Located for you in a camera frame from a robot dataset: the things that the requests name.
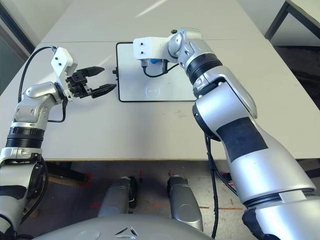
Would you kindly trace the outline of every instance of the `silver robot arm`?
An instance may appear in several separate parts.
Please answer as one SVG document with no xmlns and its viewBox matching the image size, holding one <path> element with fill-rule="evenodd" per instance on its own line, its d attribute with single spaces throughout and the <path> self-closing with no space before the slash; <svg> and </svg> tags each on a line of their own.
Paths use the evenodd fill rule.
<svg viewBox="0 0 320 240">
<path fill-rule="evenodd" d="M 254 100 L 218 60 L 197 29 L 133 41 L 143 67 L 149 59 L 179 63 L 193 85 L 195 120 L 221 141 L 241 202 L 242 220 L 260 240 L 320 239 L 320 198 L 292 155 L 255 121 Z"/>
<path fill-rule="evenodd" d="M 45 164 L 42 141 L 49 122 L 63 122 L 65 108 L 73 98 L 97 98 L 115 88 L 105 84 L 97 89 L 87 86 L 86 77 L 97 75 L 102 67 L 77 70 L 77 64 L 62 47 L 54 47 L 51 61 L 56 82 L 33 85 L 22 93 L 16 106 L 6 145 L 0 152 L 0 238 L 14 239 L 27 201 L 39 195 Z M 61 121 L 48 120 L 55 105 L 64 109 Z"/>
</svg>

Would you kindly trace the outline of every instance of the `wall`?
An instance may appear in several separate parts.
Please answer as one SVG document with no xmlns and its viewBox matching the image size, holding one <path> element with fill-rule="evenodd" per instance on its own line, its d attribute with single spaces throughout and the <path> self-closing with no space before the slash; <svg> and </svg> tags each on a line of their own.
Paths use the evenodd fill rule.
<svg viewBox="0 0 320 240">
<path fill-rule="evenodd" d="M 237 0 L 264 35 L 284 0 Z M 320 46 L 320 39 L 292 15 L 288 16 L 271 39 L 276 46 Z"/>
<path fill-rule="evenodd" d="M 73 0 L 0 0 L 36 46 Z"/>
<path fill-rule="evenodd" d="M 0 36 L 0 95 L 24 62 Z"/>
</svg>

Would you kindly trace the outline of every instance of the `whiteboard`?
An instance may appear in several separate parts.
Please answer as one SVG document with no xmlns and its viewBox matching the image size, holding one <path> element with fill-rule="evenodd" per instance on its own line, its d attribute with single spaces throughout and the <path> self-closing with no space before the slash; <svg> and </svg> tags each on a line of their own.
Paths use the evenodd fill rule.
<svg viewBox="0 0 320 240">
<path fill-rule="evenodd" d="M 193 86 L 185 71 L 176 66 L 160 77 L 144 74 L 140 60 L 134 57 L 132 42 L 119 42 L 116 45 L 118 70 L 118 93 L 121 102 L 193 102 Z M 174 63 L 168 63 L 168 69 Z M 162 63 L 148 62 L 149 75 L 162 73 Z"/>
</svg>

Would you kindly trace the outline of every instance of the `black tape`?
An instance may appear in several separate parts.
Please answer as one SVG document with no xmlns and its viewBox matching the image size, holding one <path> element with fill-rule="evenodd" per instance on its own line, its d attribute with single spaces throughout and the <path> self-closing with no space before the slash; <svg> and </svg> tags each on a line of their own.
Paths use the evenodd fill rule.
<svg viewBox="0 0 320 240">
<path fill-rule="evenodd" d="M 10 219 L 2 214 L 0 214 L 0 219 L 4 219 L 10 224 L 10 227 L 5 232 L 0 231 L 0 240 L 15 240 L 17 233 L 14 230 L 14 225 L 12 224 Z"/>
<path fill-rule="evenodd" d="M 251 233 L 259 240 L 280 240 L 273 234 L 264 234 L 256 217 L 256 209 L 250 208 L 244 211 L 242 215 L 244 225 L 251 231 Z"/>
<path fill-rule="evenodd" d="M 216 132 L 225 144 L 231 163 L 243 155 L 268 148 L 249 117 L 229 122 Z"/>
<path fill-rule="evenodd" d="M 0 186 L 0 196 L 9 196 L 17 200 L 22 199 L 26 194 L 27 188 L 20 185 Z"/>
</svg>

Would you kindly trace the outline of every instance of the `floor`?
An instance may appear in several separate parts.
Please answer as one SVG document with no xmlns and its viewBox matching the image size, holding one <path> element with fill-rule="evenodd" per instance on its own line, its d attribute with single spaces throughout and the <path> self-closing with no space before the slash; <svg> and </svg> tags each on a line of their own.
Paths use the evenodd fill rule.
<svg viewBox="0 0 320 240">
<path fill-rule="evenodd" d="M 297 79 L 320 109 L 320 49 L 315 47 L 275 47 Z M 320 168 L 317 159 L 300 160 L 305 171 Z M 75 162 L 72 169 L 91 174 L 87 185 L 69 186 L 50 183 L 38 207 L 37 217 L 29 217 L 20 227 L 20 233 L 40 236 L 47 232 L 97 216 L 108 187 L 122 176 L 142 175 L 138 184 L 137 207 L 133 214 L 155 214 L 170 218 L 170 204 L 166 186 L 170 174 L 188 179 L 201 207 L 204 233 L 211 235 L 213 227 L 213 191 L 205 161 L 191 162 Z M 320 189 L 320 177 L 312 178 Z M 241 217 L 244 206 L 227 187 L 217 179 L 219 197 L 219 225 L 217 240 L 253 240 Z"/>
</svg>

